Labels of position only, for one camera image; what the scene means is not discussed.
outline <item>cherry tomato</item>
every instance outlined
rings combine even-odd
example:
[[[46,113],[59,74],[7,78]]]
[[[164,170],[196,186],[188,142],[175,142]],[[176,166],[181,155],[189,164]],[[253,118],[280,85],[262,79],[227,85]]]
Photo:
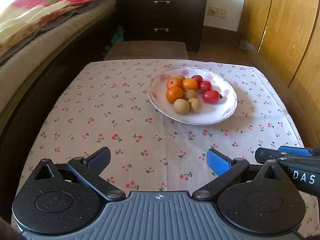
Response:
[[[202,99],[204,102],[209,104],[216,104],[222,99],[222,95],[219,94],[216,90],[209,90],[203,93]]]
[[[192,76],[191,78],[193,78],[193,79],[195,79],[195,80],[197,81],[198,86],[199,86],[200,83],[203,81],[203,78],[202,78],[202,76],[200,76],[200,75],[194,75],[194,76]]]
[[[201,93],[204,93],[209,90],[211,90],[211,83],[208,81],[202,81],[199,85],[199,91]]]

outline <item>cherry print tablecloth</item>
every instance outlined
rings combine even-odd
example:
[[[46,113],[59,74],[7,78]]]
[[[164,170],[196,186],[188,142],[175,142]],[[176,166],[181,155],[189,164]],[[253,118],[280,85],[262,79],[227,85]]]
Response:
[[[230,119],[192,126],[164,116],[148,99],[150,78],[182,65],[212,70],[236,90]],[[258,147],[303,147],[284,104],[256,68],[190,60],[117,60],[87,65],[60,96],[43,124],[21,175],[20,187],[42,158],[54,163],[88,156],[102,146],[111,163],[100,175],[124,190],[193,192],[216,177],[206,165],[215,148],[231,159],[256,163]],[[316,197],[301,193],[307,213],[304,236],[319,232]]]

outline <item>wooden stool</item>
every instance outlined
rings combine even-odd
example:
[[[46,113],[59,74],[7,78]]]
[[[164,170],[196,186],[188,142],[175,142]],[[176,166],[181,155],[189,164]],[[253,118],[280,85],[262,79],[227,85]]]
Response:
[[[119,41],[105,60],[167,58],[188,59],[186,46],[177,41]]]

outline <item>drawer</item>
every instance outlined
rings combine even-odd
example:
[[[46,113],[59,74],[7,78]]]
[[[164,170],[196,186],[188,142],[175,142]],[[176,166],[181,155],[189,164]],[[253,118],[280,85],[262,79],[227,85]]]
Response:
[[[125,40],[180,41],[187,45],[200,45],[202,25],[196,20],[161,17],[129,17],[124,25]]]
[[[178,17],[196,19],[205,13],[206,0],[119,0],[121,9],[131,17]]]

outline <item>white floral plate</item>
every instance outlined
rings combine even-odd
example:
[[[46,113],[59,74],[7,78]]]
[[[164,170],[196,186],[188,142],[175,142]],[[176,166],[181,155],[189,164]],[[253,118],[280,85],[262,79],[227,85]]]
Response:
[[[223,96],[223,99],[212,105],[205,103],[202,94],[199,93],[198,99],[202,102],[202,109],[199,113],[189,111],[184,115],[177,114],[173,109],[173,104],[167,101],[165,93],[167,91],[167,80],[179,74],[186,78],[191,78],[193,75],[202,76],[204,80],[211,83],[212,90],[217,90]],[[211,125],[222,122],[228,119],[237,107],[237,95],[233,87],[218,74],[197,67],[182,66],[167,69],[154,75],[148,84],[147,93],[152,104],[162,114],[176,121],[193,125]]]

